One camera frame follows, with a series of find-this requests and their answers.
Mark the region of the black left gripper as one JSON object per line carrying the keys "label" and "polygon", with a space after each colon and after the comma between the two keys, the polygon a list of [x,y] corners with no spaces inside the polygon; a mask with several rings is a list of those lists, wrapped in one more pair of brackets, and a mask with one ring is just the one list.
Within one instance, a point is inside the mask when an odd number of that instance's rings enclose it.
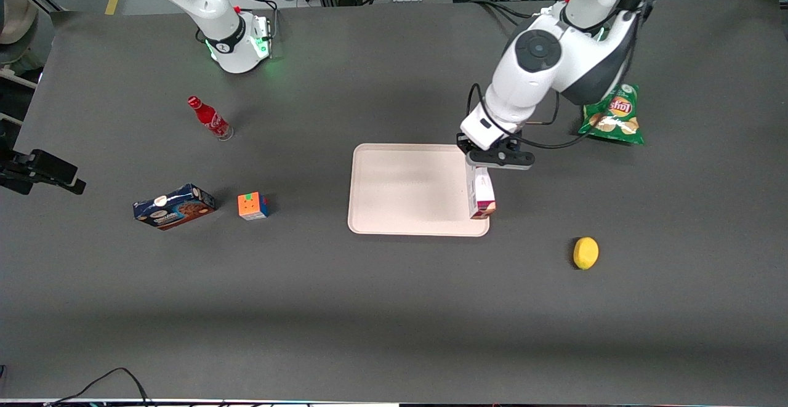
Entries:
{"label": "black left gripper", "polygon": [[457,147],[464,153],[465,163],[471,167],[527,171],[536,160],[535,155],[523,151],[520,141],[513,137],[496,141],[491,148],[484,150],[476,146],[464,133],[457,133]]}

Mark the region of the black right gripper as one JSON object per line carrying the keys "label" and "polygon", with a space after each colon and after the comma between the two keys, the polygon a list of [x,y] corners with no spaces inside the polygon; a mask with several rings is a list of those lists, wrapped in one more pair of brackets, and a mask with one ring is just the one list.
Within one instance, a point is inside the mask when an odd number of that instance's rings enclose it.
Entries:
{"label": "black right gripper", "polygon": [[1,186],[14,193],[29,195],[36,183],[48,183],[82,195],[86,182],[79,180],[76,174],[76,166],[40,149],[29,154],[11,149],[1,151]]}

